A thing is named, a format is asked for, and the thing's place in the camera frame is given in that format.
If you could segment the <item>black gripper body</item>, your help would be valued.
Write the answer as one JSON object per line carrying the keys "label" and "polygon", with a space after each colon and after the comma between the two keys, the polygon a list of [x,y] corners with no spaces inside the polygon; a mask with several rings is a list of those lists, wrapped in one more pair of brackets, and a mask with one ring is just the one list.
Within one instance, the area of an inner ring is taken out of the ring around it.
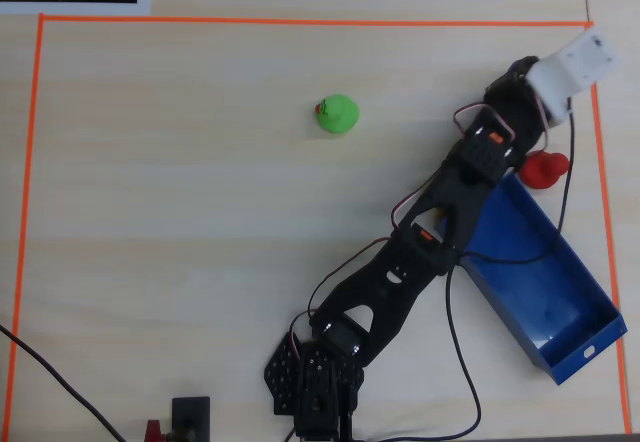
{"label": "black gripper body", "polygon": [[525,78],[538,61],[536,56],[516,60],[484,94],[484,102],[492,106],[515,133],[513,148],[518,156],[526,155],[548,128],[536,94]]}

